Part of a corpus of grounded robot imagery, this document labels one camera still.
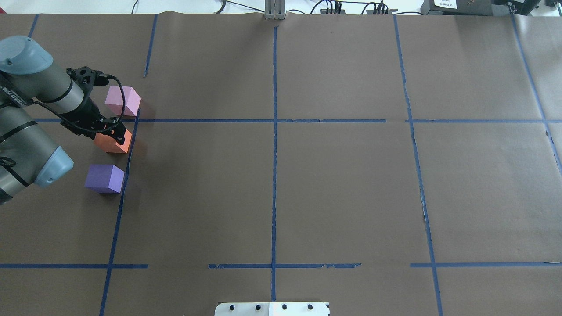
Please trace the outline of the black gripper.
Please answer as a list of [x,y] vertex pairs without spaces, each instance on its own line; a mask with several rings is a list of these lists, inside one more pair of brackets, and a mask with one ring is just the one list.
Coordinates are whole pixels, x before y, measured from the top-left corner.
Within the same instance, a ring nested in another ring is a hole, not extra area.
[[117,144],[125,143],[128,130],[123,126],[122,117],[105,118],[91,98],[77,109],[62,114],[62,117],[61,125],[78,136],[95,137],[100,130],[109,129],[104,131],[105,136],[109,136]]

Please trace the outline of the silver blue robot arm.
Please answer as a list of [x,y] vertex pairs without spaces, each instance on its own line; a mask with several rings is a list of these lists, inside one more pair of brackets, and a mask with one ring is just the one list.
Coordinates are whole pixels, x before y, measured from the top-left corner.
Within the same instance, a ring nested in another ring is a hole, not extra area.
[[0,57],[1,204],[32,184],[51,185],[74,166],[62,146],[28,114],[32,104],[57,116],[75,135],[94,139],[101,134],[125,143],[124,112],[106,118],[90,98],[95,86],[106,86],[115,76],[89,67],[63,70],[27,36],[2,39]]

